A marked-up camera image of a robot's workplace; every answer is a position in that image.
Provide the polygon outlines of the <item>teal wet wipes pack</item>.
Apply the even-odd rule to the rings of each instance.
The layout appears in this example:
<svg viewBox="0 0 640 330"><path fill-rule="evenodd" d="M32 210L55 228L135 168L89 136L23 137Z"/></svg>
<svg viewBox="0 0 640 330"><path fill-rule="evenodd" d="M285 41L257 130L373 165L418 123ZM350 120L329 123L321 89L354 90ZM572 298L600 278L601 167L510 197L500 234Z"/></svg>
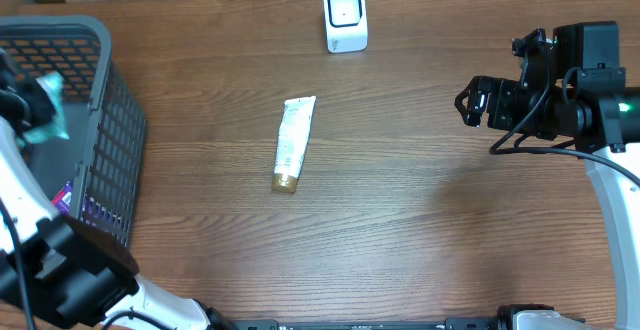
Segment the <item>teal wet wipes pack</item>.
<svg viewBox="0 0 640 330"><path fill-rule="evenodd" d="M23 132L23 138L31 144L39 144L54 138L69 139L63 109L64 79L58 72L25 81L23 98L31 111L31 127Z"/></svg>

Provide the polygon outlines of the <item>purple pad package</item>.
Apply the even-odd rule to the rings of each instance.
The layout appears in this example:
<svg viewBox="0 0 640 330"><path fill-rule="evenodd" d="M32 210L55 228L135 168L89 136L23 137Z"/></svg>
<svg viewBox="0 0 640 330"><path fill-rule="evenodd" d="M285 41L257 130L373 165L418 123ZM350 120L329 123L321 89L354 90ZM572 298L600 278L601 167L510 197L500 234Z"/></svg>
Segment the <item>purple pad package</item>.
<svg viewBox="0 0 640 330"><path fill-rule="evenodd" d="M72 183L68 181L51 200L51 203L60 213L66 215L70 213L72 193L73 186Z"/></svg>

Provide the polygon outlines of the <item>white tube with gold cap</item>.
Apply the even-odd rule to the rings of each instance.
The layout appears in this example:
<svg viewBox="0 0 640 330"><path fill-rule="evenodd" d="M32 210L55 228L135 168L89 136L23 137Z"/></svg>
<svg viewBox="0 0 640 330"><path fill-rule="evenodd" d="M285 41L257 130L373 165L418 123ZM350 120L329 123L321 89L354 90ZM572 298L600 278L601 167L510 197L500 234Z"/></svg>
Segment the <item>white tube with gold cap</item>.
<svg viewBox="0 0 640 330"><path fill-rule="evenodd" d="M272 189L293 194L296 191L311 132L316 97L289 99L278 132Z"/></svg>

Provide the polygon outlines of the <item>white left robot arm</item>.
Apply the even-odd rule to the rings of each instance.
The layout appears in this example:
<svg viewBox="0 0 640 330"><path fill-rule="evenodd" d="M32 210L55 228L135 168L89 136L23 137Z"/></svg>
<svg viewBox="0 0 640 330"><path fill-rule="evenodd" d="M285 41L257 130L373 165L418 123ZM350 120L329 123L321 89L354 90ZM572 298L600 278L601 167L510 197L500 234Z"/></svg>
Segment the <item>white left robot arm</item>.
<svg viewBox="0 0 640 330"><path fill-rule="evenodd" d="M212 329L219 321L199 301L142 277L129 251L109 234L61 213L44 194L19 144L32 130L64 130L62 78L19 79L1 54L1 298L23 310L28 328L42 319L130 329Z"/></svg>

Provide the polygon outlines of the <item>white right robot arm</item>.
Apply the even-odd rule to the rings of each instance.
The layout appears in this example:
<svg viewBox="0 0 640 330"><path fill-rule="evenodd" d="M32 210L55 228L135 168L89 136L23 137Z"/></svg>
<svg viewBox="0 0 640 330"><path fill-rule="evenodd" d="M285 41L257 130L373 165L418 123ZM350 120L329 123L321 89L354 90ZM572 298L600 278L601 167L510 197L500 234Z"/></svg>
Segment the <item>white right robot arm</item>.
<svg viewBox="0 0 640 330"><path fill-rule="evenodd" d="M614 21L537 28L512 41L519 80L475 76L454 100L463 122L504 131L492 155L580 159L604 218L617 329L639 326L639 90L626 84Z"/></svg>

